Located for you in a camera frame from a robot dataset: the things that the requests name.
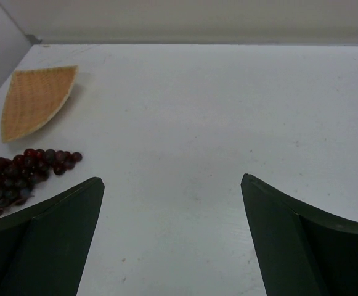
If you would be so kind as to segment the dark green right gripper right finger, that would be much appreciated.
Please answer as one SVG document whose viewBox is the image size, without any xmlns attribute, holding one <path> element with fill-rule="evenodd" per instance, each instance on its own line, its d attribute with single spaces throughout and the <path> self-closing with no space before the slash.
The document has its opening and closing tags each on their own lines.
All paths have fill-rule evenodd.
<svg viewBox="0 0 358 296">
<path fill-rule="evenodd" d="M 358 295 L 358 222 L 250 174 L 241 189 L 267 295 Z"/>
</svg>

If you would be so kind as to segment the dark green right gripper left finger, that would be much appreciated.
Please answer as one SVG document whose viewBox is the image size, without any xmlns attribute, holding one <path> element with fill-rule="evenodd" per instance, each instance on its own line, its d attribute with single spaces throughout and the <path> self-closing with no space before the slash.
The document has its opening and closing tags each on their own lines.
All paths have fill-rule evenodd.
<svg viewBox="0 0 358 296">
<path fill-rule="evenodd" d="M 0 295 L 76 295 L 104 183 L 93 177 L 0 218 Z"/>
</svg>

